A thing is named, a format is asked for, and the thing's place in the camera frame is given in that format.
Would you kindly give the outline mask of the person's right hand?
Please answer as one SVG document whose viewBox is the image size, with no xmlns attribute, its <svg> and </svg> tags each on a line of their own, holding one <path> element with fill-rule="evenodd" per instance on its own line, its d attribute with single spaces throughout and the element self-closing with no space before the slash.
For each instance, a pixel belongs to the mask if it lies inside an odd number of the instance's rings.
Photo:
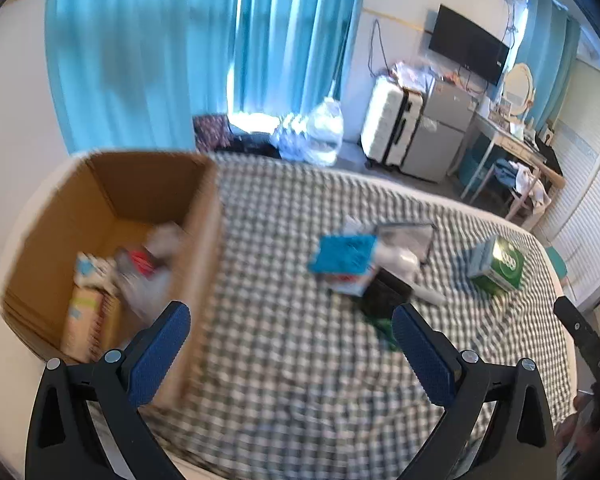
<svg viewBox="0 0 600 480">
<path fill-rule="evenodd" d="M 596 419 L 598 411 L 594 393 L 579 390 L 572 406 L 574 412 L 555 427 L 556 455 L 570 443 L 573 443 L 581 454 L 591 452 L 600 444 L 597 437 L 600 420 Z"/>
</svg>

